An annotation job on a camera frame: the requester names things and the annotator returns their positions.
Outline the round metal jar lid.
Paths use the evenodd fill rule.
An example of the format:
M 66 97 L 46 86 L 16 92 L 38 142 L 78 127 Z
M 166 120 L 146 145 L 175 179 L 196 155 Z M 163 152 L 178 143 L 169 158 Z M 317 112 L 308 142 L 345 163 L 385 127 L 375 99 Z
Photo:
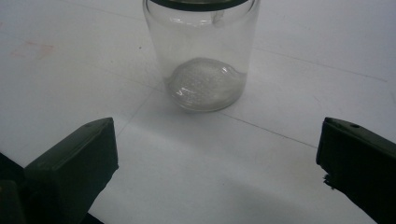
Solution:
M 151 2 L 176 10 L 207 12 L 223 10 L 245 4 L 248 0 L 150 0 Z

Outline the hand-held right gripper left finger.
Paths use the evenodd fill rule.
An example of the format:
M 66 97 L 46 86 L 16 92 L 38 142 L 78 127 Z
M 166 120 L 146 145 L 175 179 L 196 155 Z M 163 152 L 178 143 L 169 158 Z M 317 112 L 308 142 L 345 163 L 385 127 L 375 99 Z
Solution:
M 41 224 L 79 224 L 119 168 L 112 118 L 86 123 L 24 168 Z

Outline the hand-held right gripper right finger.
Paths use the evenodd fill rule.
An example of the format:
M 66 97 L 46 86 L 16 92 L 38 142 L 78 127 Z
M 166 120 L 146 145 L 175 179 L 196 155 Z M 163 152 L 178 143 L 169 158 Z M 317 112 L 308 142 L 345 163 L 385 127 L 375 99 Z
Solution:
M 326 118 L 316 163 L 326 172 L 324 183 L 377 224 L 396 224 L 396 144 L 360 125 Z

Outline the clear glass jar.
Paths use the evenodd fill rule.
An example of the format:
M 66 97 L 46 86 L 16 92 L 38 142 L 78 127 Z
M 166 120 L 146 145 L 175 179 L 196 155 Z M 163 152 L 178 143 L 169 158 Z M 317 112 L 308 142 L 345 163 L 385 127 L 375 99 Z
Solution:
M 164 87 L 177 105 L 208 112 L 240 98 L 247 83 L 261 1 L 193 12 L 143 0 Z

